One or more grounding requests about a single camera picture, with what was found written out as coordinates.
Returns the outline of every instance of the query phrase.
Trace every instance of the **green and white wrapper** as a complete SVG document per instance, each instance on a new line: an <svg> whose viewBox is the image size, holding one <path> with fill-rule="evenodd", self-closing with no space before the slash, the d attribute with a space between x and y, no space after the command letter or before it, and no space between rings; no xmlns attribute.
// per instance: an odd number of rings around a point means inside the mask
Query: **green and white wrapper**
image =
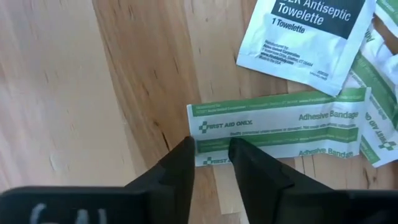
<svg viewBox="0 0 398 224"><path fill-rule="evenodd" d="M275 158L319 153L356 156L370 94L370 88L352 88L336 98L311 91L188 105L196 165L229 163L232 137L243 138Z"/></svg>
<svg viewBox="0 0 398 224"><path fill-rule="evenodd" d="M345 87L371 87L361 150L374 167L398 159L398 55L371 28L349 73Z"/></svg>
<svg viewBox="0 0 398 224"><path fill-rule="evenodd" d="M375 13L386 27L398 37L398 1L377 0Z"/></svg>

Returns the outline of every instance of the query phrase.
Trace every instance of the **white packet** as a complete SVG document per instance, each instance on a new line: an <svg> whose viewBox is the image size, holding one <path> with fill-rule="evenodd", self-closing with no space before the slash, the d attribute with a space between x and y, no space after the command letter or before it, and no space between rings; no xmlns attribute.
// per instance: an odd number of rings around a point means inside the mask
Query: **white packet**
<svg viewBox="0 0 398 224"><path fill-rule="evenodd" d="M398 37L398 1L377 0L375 13L386 27Z"/></svg>
<svg viewBox="0 0 398 224"><path fill-rule="evenodd" d="M188 105L196 165L229 163L231 137L244 138L275 158L359 154L370 88L319 91Z"/></svg>
<svg viewBox="0 0 398 224"><path fill-rule="evenodd" d="M375 0L258 0L236 64L336 96L375 7Z"/></svg>
<svg viewBox="0 0 398 224"><path fill-rule="evenodd" d="M361 150L374 167L398 159L398 55L371 29L358 52L345 87L371 87Z"/></svg>

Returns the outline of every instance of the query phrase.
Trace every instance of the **wooden table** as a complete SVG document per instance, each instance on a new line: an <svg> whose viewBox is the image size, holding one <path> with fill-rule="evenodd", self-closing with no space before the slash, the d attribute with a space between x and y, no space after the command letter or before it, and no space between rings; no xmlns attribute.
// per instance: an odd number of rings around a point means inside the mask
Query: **wooden table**
<svg viewBox="0 0 398 224"><path fill-rule="evenodd" d="M235 65L255 3L0 0L0 190L123 185L189 135L187 104L309 90ZM362 156L283 162L336 189L397 187L395 164ZM197 169L191 223L243 210L231 166Z"/></svg>

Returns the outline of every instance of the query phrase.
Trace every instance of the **black plastic object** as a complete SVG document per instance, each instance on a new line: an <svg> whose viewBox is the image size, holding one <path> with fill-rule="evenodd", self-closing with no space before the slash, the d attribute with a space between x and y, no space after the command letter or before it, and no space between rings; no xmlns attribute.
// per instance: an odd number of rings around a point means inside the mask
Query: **black plastic object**
<svg viewBox="0 0 398 224"><path fill-rule="evenodd" d="M0 223L186 224L195 145L185 138L125 187L23 187L0 195Z"/></svg>
<svg viewBox="0 0 398 224"><path fill-rule="evenodd" d="M332 190L243 139L229 159L250 224L398 223L398 191Z"/></svg>

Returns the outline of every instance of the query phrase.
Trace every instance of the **wood grain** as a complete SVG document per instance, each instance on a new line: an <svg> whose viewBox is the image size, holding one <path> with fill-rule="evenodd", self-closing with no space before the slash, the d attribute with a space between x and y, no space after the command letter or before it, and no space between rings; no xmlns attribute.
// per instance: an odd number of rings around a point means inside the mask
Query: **wood grain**
<svg viewBox="0 0 398 224"><path fill-rule="evenodd" d="M0 1L1 188L137 176L89 1Z"/></svg>
<svg viewBox="0 0 398 224"><path fill-rule="evenodd" d="M187 104L311 90L235 65L255 4L0 0L0 190L123 185L189 135ZM397 164L362 156L282 161L336 189L398 187ZM190 223L248 223L231 166L197 169Z"/></svg>

